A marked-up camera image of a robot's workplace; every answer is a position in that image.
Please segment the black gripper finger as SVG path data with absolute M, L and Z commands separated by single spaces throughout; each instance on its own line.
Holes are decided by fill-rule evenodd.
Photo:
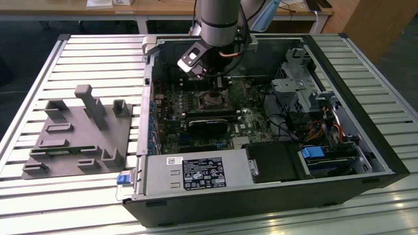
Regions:
M 224 90 L 224 81 L 223 77 L 214 77 L 210 79 L 211 81 L 211 89 L 210 89 L 210 96 L 219 97 L 220 92 Z

